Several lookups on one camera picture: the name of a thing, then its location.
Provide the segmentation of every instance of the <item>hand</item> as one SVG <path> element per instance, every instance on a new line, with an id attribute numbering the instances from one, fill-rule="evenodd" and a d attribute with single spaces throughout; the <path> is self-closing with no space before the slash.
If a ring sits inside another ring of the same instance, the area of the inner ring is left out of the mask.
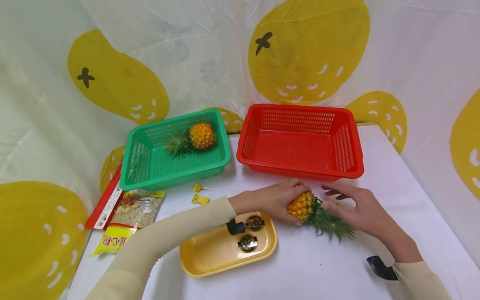
<path id="1" fill-rule="evenodd" d="M 422 261 L 422 256 L 415 241 L 384 210 L 373 193 L 367 189 L 352 185 L 325 182 L 322 183 L 327 196 L 339 194 L 338 200 L 352 198 L 353 210 L 341 208 L 334 203 L 324 202 L 322 207 L 327 212 L 344 219 L 361 231 L 378 238 L 399 263 Z"/>
<path id="2" fill-rule="evenodd" d="M 361 231 L 381 239 L 387 232 L 399 228 L 370 190 L 335 182 L 324 182 L 322 188 L 329 190 L 325 193 L 326 196 L 339 194 L 336 197 L 338 200 L 352 198 L 355 201 L 356 206 L 353 210 L 328 202 L 323 203 L 322 207 Z"/>
<path id="3" fill-rule="evenodd" d="M 238 215 L 261 211 L 273 218 L 300 226 L 298 219 L 288 214 L 287 206 L 299 195 L 310 191 L 310 187 L 293 178 L 259 190 L 243 192 L 229 200 Z"/>

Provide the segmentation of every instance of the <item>round badge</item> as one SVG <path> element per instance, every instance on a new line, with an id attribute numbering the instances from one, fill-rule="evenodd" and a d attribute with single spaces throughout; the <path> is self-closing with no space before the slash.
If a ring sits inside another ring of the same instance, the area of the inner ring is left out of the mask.
<path id="1" fill-rule="evenodd" d="M 250 216 L 246 222 L 246 227 L 251 231 L 259 231 L 264 225 L 265 222 L 259 216 Z"/>
<path id="2" fill-rule="evenodd" d="M 257 237 L 254 237 L 251 234 L 246 234 L 241 237 L 240 241 L 238 242 L 238 246 L 240 250 L 245 253 L 251 253 L 257 249 L 258 240 Z"/>

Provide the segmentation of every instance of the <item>person's left hand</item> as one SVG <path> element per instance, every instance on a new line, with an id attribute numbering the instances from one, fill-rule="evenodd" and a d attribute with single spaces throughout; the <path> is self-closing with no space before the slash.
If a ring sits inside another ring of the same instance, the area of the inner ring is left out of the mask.
<path id="1" fill-rule="evenodd" d="M 301 180 L 292 178 L 255 191 L 245 191 L 229 200 L 238 215 L 261 211 L 273 218 L 300 226 L 298 219 L 288 214 L 287 206 L 305 192 L 311 192 L 310 187 Z"/>

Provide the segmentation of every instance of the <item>red basket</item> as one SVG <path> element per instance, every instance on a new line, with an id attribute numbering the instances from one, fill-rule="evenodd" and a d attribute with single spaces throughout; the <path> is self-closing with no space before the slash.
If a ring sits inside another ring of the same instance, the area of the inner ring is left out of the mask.
<path id="1" fill-rule="evenodd" d="M 320 181 L 364 171 L 357 125 L 344 108 L 252 105 L 237 160 L 254 171 Z"/>

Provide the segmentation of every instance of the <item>pineapple crown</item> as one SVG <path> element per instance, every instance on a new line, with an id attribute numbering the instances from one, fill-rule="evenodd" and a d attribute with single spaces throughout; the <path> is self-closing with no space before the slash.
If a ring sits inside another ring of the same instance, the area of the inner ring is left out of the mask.
<path id="1" fill-rule="evenodd" d="M 355 238 L 357 229 L 341 218 L 325 211 L 322 208 L 322 200 L 314 197 L 313 213 L 310 215 L 307 224 L 315 228 L 317 236 L 326 233 L 331 240 L 335 235 L 338 243 L 344 239 Z"/>
<path id="2" fill-rule="evenodd" d="M 170 155 L 192 152 L 193 147 L 188 131 L 171 133 L 170 136 L 167 137 L 167 145 L 165 146 L 164 151 L 168 152 Z"/>

